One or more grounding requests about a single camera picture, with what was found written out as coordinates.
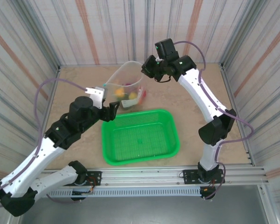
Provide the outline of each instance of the red fruit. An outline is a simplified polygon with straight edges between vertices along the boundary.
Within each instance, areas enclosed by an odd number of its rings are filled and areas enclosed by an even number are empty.
[[[142,97],[146,97],[146,90],[144,90],[143,94],[142,94]]]

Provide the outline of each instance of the green plastic basket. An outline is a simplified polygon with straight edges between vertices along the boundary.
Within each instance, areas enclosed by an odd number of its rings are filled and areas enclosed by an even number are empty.
[[[120,114],[102,125],[103,156],[110,165],[157,160],[176,155],[180,142],[166,110]]]

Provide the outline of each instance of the beige table surface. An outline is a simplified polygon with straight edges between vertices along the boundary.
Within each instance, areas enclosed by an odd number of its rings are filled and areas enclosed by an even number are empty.
[[[117,67],[72,67],[62,68],[60,78],[68,79],[83,87],[102,86],[118,69]],[[203,78],[215,96],[227,107],[231,108],[229,98],[217,64],[207,64]],[[203,116],[186,90],[177,82],[157,83],[147,78],[147,97],[141,110],[164,108],[172,113],[179,134],[181,148],[179,153],[172,157],[147,162],[138,162],[122,167],[149,167],[149,166],[183,166],[196,165],[203,152],[203,142],[198,136],[198,129],[206,124]],[[47,128],[60,116],[69,110],[70,103],[78,96],[83,96],[82,90],[59,82],[51,107]],[[47,169],[60,169],[70,161],[78,160],[87,168],[109,168],[102,155],[101,125],[97,122],[88,129],[82,138],[74,143],[66,152],[57,157]],[[240,138],[237,124],[228,135],[228,140]],[[226,164],[249,163],[243,143],[226,144],[222,147],[219,160]]]

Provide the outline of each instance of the white label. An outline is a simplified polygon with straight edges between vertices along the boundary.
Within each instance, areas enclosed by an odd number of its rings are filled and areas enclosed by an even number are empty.
[[[127,108],[127,107],[134,106],[134,105],[138,104],[139,99],[140,99],[141,96],[142,96],[142,93],[143,93],[143,88],[140,88],[140,89],[138,90],[138,96],[137,96],[137,98],[135,98],[135,99],[128,99],[128,100],[122,100],[122,101],[121,101],[122,107],[123,107],[123,108]]]

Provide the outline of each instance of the metal floor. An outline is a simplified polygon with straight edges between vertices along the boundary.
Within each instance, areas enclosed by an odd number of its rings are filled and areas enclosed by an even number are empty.
[[[266,224],[257,186],[223,186],[212,202],[196,196],[41,199],[21,224]]]

